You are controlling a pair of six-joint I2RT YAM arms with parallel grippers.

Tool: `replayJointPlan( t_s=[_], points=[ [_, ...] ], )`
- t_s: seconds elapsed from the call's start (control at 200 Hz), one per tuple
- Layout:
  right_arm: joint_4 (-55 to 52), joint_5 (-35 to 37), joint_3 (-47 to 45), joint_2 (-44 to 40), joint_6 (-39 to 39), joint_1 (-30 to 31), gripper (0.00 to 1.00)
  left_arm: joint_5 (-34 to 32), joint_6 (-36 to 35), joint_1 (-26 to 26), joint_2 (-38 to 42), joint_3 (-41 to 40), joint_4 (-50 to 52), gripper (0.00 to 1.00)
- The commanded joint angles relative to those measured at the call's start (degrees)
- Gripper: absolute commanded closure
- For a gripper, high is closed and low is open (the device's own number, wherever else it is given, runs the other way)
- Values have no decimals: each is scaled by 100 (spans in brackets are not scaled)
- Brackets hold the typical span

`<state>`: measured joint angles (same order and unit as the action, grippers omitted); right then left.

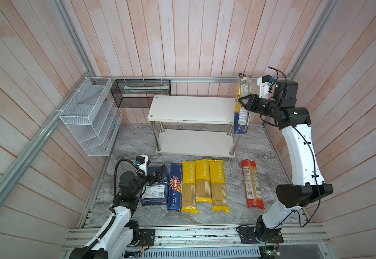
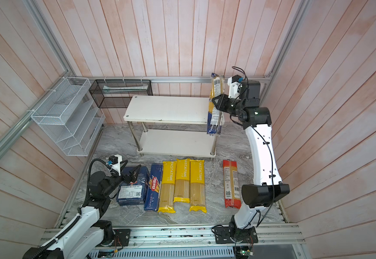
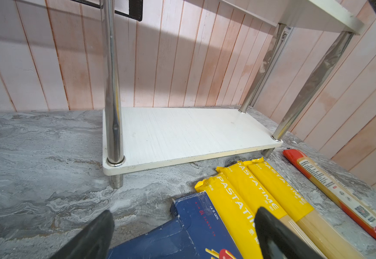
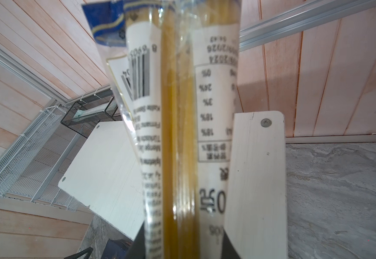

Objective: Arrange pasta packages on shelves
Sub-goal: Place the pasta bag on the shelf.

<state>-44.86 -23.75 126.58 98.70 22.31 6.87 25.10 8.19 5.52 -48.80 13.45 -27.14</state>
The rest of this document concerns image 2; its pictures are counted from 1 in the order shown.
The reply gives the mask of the blue clear spaghetti pack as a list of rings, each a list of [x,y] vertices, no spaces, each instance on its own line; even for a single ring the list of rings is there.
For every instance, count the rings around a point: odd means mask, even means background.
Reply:
[[[212,73],[212,89],[209,96],[209,103],[208,103],[208,117],[207,117],[207,134],[215,135],[220,134],[221,132],[221,121],[220,121],[220,111],[216,108],[216,105],[213,103],[213,98],[219,98],[221,95],[224,94],[225,91],[225,83],[224,77]]]

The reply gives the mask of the red clear spaghetti pack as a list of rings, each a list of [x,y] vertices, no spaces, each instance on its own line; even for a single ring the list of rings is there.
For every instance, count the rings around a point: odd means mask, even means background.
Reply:
[[[223,179],[225,190],[225,207],[240,209],[241,190],[239,187],[238,168],[236,161],[223,161]]]

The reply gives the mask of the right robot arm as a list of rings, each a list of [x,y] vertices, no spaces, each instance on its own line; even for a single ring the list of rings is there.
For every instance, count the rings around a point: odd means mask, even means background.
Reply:
[[[254,170],[253,183],[242,186],[243,202],[229,224],[231,239],[242,242],[250,238],[272,206],[289,194],[290,187],[277,170],[271,114],[260,105],[260,82],[250,82],[244,76],[233,76],[227,82],[229,93],[214,97],[212,103],[218,111],[236,117],[236,124],[245,130]]]

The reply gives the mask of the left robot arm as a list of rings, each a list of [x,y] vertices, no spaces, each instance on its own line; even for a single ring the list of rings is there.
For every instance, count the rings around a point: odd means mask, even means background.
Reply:
[[[93,172],[95,162],[108,170]],[[33,247],[24,254],[25,259],[85,259],[97,246],[114,247],[116,253],[129,244],[130,230],[114,230],[112,223],[102,220],[111,203],[111,193],[121,183],[134,183],[141,165],[123,173],[127,160],[112,155],[108,161],[93,159],[88,168],[85,200],[75,217],[54,237],[40,247]]]

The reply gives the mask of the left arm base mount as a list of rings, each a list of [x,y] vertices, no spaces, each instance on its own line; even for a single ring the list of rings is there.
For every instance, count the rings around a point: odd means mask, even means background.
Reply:
[[[103,230],[103,240],[98,246],[127,247],[129,245],[131,229]]]

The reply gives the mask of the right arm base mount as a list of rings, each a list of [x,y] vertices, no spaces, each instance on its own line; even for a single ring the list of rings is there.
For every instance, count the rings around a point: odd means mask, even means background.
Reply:
[[[234,227],[227,227],[223,225],[216,225],[211,228],[217,244],[229,243],[258,243],[258,236],[255,227],[248,229],[236,229]]]

